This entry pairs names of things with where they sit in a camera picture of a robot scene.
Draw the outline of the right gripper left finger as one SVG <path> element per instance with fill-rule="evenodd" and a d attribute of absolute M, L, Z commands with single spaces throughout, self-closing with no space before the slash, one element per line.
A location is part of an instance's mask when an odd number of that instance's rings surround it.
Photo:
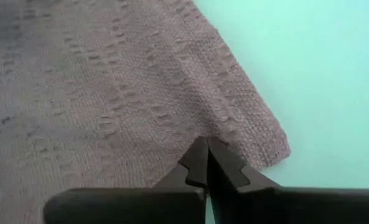
<path fill-rule="evenodd" d="M 208 142 L 197 137 L 151 188 L 77 188 L 50 198 L 46 224 L 204 224 Z"/>

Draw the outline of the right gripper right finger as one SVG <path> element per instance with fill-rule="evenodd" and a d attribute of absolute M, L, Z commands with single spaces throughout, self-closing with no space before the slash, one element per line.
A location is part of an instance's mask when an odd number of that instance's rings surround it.
<path fill-rule="evenodd" d="M 369 224 L 369 189 L 283 187 L 218 139 L 208 145 L 216 223 Z"/>

